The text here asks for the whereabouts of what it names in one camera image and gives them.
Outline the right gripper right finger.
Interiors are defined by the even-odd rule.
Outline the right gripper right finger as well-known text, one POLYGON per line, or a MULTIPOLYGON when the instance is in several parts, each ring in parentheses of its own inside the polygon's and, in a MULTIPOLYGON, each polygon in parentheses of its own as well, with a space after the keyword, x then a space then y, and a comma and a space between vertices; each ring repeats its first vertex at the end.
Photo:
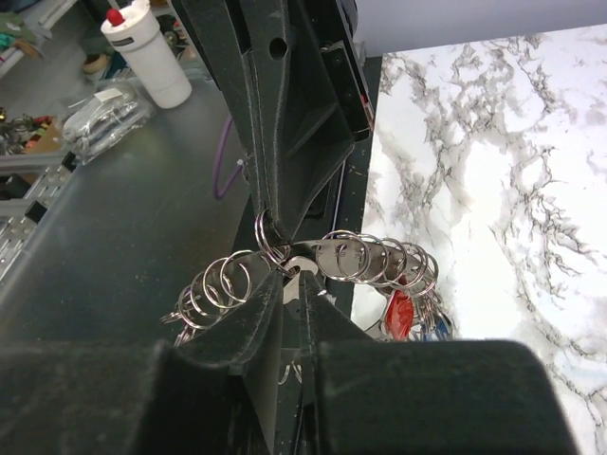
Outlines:
POLYGON ((312 454, 573 454, 541 361, 507 340, 380 342, 299 278, 312 454))

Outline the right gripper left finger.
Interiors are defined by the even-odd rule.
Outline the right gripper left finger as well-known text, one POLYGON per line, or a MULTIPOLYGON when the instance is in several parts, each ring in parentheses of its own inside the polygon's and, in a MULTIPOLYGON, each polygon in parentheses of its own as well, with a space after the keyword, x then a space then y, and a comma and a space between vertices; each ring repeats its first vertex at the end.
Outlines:
POLYGON ((181 346, 36 342, 1 350, 5 454, 269 454, 283 281, 181 346))

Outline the metal disc with keyrings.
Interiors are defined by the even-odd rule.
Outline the metal disc with keyrings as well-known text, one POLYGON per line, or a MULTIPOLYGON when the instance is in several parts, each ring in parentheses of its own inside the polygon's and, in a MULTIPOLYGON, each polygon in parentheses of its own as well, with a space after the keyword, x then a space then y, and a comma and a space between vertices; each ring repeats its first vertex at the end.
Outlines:
POLYGON ((417 244, 346 229, 334 229, 317 240, 280 244, 264 215, 255 219, 254 236, 257 249, 236 250, 212 261, 181 290, 173 309, 160 318, 163 324, 180 323, 175 346, 194 340, 244 306, 267 273, 277 273, 284 290, 288 275, 285 264, 297 256, 317 264, 319 273, 310 273, 323 285, 333 281, 366 286, 384 298, 379 316, 363 329, 375 340, 395 341, 386 332, 384 318, 396 290, 406 293, 414 303, 413 327, 402 341, 422 341, 422 324, 429 321, 432 311, 440 308, 445 312, 435 290, 437 260, 417 244))

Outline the key with black tag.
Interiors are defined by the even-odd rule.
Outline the key with black tag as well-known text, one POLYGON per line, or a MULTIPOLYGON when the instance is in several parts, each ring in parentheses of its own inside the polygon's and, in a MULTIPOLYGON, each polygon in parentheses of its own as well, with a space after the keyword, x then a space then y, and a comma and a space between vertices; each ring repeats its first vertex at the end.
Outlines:
POLYGON ((288 272, 287 280, 283 290, 283 305, 287 305, 299 298, 299 282, 302 271, 312 272, 314 275, 319 273, 319 267, 310 259, 303 256, 293 257, 285 264, 288 272))

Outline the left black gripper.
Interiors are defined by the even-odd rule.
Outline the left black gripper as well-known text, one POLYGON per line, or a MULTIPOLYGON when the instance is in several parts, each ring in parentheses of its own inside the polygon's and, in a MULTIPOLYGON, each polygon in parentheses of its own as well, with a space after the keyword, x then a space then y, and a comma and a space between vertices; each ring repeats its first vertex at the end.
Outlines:
POLYGON ((222 91, 254 213, 291 240, 355 141, 374 126, 353 1, 174 1, 222 91))

